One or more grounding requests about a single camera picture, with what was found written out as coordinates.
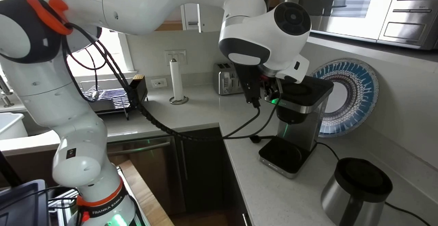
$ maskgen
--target toaster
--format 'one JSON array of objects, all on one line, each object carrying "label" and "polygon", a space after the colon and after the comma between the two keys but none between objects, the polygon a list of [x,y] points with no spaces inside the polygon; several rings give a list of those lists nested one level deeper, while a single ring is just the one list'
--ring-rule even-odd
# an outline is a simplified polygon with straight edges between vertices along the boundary
[{"label": "toaster", "polygon": [[232,63],[216,63],[213,65],[213,88],[219,95],[244,92]]}]

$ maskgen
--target electrical outlet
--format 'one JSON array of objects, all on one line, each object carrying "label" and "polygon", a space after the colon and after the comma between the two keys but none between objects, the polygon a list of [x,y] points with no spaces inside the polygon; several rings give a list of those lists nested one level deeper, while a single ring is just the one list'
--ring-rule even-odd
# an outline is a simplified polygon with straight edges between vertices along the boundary
[{"label": "electrical outlet", "polygon": [[186,50],[169,50],[164,51],[164,60],[167,66],[170,66],[169,62],[175,59],[180,65],[187,64]]},{"label": "electrical outlet", "polygon": [[167,87],[167,80],[166,78],[152,79],[151,84],[153,89],[165,88]]}]

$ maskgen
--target microwave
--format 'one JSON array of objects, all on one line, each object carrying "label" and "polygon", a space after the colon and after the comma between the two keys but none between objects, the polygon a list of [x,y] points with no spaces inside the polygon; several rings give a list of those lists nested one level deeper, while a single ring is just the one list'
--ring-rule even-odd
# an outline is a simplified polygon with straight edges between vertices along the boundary
[{"label": "microwave", "polygon": [[438,49],[438,0],[288,0],[312,32],[421,50]]}]

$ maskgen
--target decorative plate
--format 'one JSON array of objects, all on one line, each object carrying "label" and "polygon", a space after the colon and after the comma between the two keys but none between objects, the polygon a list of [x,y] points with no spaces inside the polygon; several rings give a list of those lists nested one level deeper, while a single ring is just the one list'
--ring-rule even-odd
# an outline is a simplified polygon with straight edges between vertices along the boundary
[{"label": "decorative plate", "polygon": [[354,58],[335,59],[316,69],[311,76],[332,81],[319,137],[344,135],[360,126],[371,114],[379,95],[374,70]]}]

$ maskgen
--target white robotic arm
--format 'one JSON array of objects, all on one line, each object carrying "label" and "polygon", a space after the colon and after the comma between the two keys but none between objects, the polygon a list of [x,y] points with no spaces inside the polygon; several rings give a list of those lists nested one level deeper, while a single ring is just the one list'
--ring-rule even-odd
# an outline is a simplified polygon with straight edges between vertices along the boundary
[{"label": "white robotic arm", "polygon": [[[225,15],[219,48],[235,63],[248,103],[260,98],[260,75],[300,82],[308,69],[299,52],[310,32],[310,18],[295,3],[282,3],[267,12],[268,0],[62,1],[68,9],[57,13],[53,0],[0,1],[0,63],[35,122],[60,136],[53,178],[78,188],[91,217],[84,221],[86,226],[105,225],[117,214],[130,222],[135,209],[106,156],[105,125],[78,94],[68,73],[60,53],[64,35],[48,25],[44,10],[53,16],[64,14],[93,36],[98,36],[97,27],[143,35],[182,4],[220,6]],[[72,52],[90,44],[76,30],[66,37]],[[96,212],[107,205],[109,210]]]}]

